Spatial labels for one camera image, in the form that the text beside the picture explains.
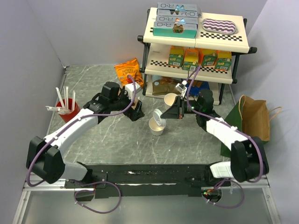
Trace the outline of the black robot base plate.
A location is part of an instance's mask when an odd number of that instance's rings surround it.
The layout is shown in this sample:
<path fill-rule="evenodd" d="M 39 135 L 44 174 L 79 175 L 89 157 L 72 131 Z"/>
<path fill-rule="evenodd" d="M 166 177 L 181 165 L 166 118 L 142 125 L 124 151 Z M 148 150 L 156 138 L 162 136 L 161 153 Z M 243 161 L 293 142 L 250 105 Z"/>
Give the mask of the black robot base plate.
<path fill-rule="evenodd" d="M 87 180 L 95 198 L 118 196 L 201 197 L 202 187 L 213 187 L 208 164 L 86 164 Z"/>

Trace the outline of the white plastic cup lid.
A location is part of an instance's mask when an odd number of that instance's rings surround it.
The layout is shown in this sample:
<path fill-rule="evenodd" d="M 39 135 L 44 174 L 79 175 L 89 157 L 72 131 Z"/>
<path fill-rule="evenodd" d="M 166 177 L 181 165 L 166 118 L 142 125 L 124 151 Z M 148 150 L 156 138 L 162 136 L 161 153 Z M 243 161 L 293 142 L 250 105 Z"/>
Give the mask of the white plastic cup lid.
<path fill-rule="evenodd" d="M 159 109 L 155 109 L 152 113 L 153 118 L 158 126 L 165 127 L 166 126 L 166 119 L 161 118 L 162 112 Z"/>

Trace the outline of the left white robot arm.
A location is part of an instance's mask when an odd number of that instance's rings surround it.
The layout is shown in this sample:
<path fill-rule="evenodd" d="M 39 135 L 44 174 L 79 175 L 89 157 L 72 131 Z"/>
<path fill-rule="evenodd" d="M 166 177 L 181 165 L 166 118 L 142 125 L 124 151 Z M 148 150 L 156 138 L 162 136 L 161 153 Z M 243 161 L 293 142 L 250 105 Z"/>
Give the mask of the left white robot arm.
<path fill-rule="evenodd" d="M 55 132 L 40 138 L 34 137 L 28 148 L 26 168 L 49 184 L 64 178 L 75 180 L 86 188 L 93 182 L 93 171 L 81 162 L 63 159 L 66 150 L 86 131 L 98 125 L 106 117 L 124 114 L 131 121 L 144 117 L 142 102 L 135 96 L 141 90 L 138 83 L 120 87 L 106 82 L 100 93 L 88 101 L 74 118 Z"/>

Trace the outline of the brown paper bag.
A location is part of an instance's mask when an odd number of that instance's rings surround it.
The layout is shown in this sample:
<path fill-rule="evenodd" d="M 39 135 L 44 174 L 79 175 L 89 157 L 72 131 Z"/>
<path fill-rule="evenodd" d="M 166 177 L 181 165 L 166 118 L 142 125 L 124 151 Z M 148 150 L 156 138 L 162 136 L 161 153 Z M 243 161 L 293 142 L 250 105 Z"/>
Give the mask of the brown paper bag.
<path fill-rule="evenodd" d="M 242 132 L 252 137 L 259 137 L 264 143 L 269 142 L 270 122 L 281 112 L 282 107 L 269 111 L 266 100 L 254 100 L 241 95 L 238 110 L 242 120 Z"/>

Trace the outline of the white paper coffee cup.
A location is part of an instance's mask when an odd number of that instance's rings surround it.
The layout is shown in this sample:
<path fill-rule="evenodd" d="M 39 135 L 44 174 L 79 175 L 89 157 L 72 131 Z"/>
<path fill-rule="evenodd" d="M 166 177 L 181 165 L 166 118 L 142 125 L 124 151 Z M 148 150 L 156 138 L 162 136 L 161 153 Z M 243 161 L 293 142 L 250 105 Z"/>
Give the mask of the white paper coffee cup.
<path fill-rule="evenodd" d="M 149 128 L 152 135 L 160 136 L 163 133 L 165 126 L 159 126 L 157 122 L 154 120 L 154 118 L 152 117 L 149 120 Z"/>

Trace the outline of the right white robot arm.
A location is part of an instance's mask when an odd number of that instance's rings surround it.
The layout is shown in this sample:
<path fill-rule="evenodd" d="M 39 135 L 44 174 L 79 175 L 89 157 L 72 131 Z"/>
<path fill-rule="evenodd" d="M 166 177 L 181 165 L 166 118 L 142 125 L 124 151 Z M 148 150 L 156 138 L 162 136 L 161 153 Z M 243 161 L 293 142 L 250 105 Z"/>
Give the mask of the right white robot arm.
<path fill-rule="evenodd" d="M 176 96 L 170 108 L 160 115 L 161 120 L 181 119 L 186 113 L 194 113 L 199 127 L 220 140 L 230 151 L 230 161 L 208 165 L 204 181 L 216 185 L 221 178 L 234 178 L 238 182 L 250 181 L 269 172 L 269 164 L 258 137 L 250 137 L 230 126 L 214 110 L 211 90 L 203 89 L 197 100 L 187 102 Z"/>

